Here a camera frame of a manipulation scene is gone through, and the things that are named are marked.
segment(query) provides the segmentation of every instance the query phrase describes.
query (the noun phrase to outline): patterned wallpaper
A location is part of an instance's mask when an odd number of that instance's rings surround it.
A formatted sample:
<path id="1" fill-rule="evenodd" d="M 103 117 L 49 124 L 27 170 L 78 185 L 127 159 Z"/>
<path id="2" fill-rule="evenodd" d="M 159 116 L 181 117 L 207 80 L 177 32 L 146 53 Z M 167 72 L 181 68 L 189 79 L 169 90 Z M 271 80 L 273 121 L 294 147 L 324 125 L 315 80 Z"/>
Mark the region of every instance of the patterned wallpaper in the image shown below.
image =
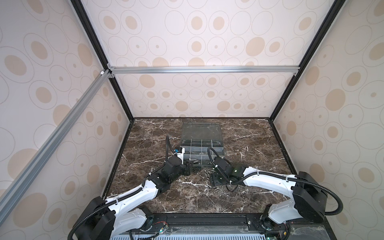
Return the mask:
<path id="1" fill-rule="evenodd" d="M 98 76 L 66 0 L 0 3 L 0 196 Z"/>
<path id="2" fill-rule="evenodd" d="M 293 73 L 117 74 L 134 117 L 269 117 Z"/>
<path id="3" fill-rule="evenodd" d="M 383 76 L 384 0 L 349 1 L 275 122 L 296 168 L 341 197 L 338 240 L 384 236 Z"/>
<path id="4" fill-rule="evenodd" d="M 297 65 L 333 0 L 82 0 L 113 66 Z"/>
<path id="5" fill-rule="evenodd" d="M 107 81 L 0 227 L 0 240 L 65 240 L 101 195 L 128 123 Z"/>

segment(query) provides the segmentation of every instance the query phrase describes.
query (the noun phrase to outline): brown marble surface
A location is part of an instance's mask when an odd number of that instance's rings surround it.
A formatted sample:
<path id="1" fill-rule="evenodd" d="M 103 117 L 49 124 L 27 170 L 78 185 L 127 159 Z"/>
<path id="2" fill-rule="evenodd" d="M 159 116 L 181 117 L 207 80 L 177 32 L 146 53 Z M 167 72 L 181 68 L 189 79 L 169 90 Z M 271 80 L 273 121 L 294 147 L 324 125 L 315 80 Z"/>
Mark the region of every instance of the brown marble surface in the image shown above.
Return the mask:
<path id="1" fill-rule="evenodd" d="M 165 159 L 165 136 L 174 148 L 180 146 L 183 122 L 221 124 L 226 158 L 260 170 L 289 174 L 289 168 L 264 119 L 136 119 L 108 196 L 118 195 L 141 184 L 143 177 Z M 258 187 L 211 187 L 209 169 L 182 176 L 171 189 L 145 203 L 153 213 L 242 213 L 262 212 L 269 203 L 287 198 Z"/>

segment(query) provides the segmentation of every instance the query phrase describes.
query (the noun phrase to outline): wall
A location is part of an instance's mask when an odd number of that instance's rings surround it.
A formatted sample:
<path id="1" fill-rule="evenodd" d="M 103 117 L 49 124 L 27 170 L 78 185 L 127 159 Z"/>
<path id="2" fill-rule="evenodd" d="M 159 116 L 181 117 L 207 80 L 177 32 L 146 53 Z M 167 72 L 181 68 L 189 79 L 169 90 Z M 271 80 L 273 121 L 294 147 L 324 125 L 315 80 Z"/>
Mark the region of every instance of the wall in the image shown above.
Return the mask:
<path id="1" fill-rule="evenodd" d="M 339 240 L 384 235 L 383 75 L 384 1 L 349 1 L 275 121 L 295 167 L 341 197 Z"/>
<path id="2" fill-rule="evenodd" d="M 112 66 L 298 65 L 333 0 L 83 0 Z"/>
<path id="3" fill-rule="evenodd" d="M 128 128 L 117 101 L 107 80 L 0 227 L 0 240 L 66 239 L 102 194 Z"/>
<path id="4" fill-rule="evenodd" d="M 0 3 L 0 196 L 101 70 L 66 0 Z"/>
<path id="5" fill-rule="evenodd" d="M 269 117 L 293 73 L 117 74 L 134 117 Z"/>

